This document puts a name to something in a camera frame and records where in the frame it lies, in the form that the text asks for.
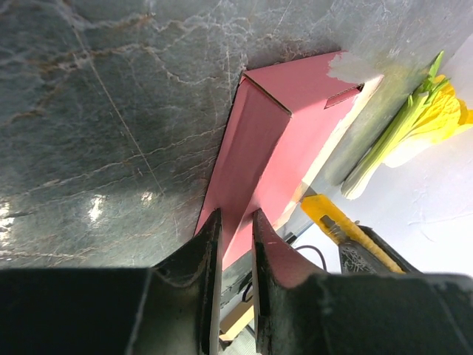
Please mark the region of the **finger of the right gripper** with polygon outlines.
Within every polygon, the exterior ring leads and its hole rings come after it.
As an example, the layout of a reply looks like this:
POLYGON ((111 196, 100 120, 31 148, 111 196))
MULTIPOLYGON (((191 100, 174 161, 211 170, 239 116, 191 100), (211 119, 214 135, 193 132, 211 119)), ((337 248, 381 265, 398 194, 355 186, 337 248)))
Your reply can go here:
POLYGON ((404 259, 394 248, 381 238, 372 228, 360 226, 369 241, 380 249, 385 258, 376 256, 361 242, 341 232, 338 254, 342 274, 386 274, 386 273, 420 273, 416 267, 404 259))

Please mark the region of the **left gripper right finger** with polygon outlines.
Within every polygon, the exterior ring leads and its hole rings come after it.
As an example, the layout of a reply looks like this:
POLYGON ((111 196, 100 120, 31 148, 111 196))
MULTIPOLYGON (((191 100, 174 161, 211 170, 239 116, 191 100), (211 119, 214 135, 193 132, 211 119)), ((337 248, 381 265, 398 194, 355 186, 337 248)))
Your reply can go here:
POLYGON ((260 354, 470 354, 472 279, 459 274, 329 274, 253 213, 260 354))

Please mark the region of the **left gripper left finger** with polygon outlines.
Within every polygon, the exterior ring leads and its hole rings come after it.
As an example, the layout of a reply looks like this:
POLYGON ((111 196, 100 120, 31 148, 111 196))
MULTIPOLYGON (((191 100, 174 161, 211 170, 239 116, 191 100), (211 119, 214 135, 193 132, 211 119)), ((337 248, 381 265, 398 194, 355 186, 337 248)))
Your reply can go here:
POLYGON ((145 268, 1 271, 3 354, 216 354, 222 215, 145 268))

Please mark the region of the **yellow utility knife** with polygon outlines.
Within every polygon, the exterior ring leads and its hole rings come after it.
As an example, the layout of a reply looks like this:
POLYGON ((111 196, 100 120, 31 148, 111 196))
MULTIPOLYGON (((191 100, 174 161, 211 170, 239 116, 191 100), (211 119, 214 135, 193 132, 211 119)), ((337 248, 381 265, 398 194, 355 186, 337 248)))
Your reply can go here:
POLYGON ((398 262, 378 246, 325 195, 304 197, 301 201, 301 208, 337 246, 346 241, 357 242, 389 271, 405 274, 398 262))

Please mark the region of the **pink express box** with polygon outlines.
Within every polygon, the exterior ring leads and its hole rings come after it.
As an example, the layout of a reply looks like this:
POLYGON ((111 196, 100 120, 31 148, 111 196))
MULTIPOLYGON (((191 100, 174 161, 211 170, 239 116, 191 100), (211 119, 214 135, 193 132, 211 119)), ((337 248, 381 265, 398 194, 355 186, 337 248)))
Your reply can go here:
POLYGON ((252 214, 283 226, 383 75, 338 51, 241 75, 199 224, 222 213, 222 265, 251 249, 252 214))

